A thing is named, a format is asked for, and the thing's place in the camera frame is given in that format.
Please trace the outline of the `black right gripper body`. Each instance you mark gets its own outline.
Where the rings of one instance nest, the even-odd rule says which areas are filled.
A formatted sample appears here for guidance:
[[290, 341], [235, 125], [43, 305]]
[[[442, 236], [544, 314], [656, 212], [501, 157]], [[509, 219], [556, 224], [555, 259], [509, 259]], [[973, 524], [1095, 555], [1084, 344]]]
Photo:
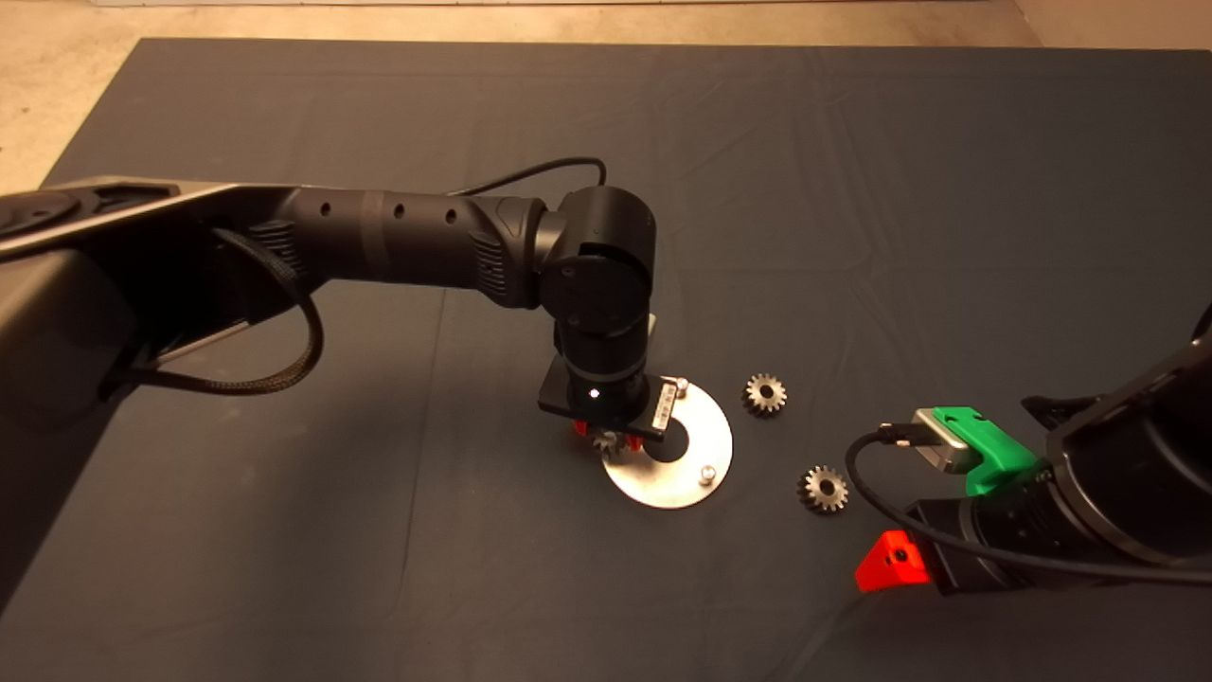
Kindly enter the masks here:
[[[927, 527], [965, 541], [979, 541], [970, 499], [925, 499], [914, 502], [907, 512]], [[945, 596], [991, 594], [1006, 590], [1006, 573], [1000, 566], [953, 548], [943, 548], [925, 535], [910, 532], [934, 586]]]

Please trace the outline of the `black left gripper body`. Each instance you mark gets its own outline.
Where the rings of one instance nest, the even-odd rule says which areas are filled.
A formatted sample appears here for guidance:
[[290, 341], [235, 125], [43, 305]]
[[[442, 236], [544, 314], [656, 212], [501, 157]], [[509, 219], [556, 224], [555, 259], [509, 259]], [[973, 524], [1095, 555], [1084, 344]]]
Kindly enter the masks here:
[[662, 441], [678, 399], [678, 384], [664, 377], [640, 371], [605, 383], [578, 376], [562, 359], [555, 359], [541, 385], [538, 406], [594, 430]]

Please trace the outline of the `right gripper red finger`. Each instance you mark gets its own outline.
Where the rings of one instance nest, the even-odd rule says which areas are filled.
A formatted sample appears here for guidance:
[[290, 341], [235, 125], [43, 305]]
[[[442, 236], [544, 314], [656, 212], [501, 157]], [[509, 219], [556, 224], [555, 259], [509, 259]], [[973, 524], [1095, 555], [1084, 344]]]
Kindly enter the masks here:
[[928, 569], [908, 532], [884, 531], [857, 564], [854, 583], [861, 594], [927, 585]]

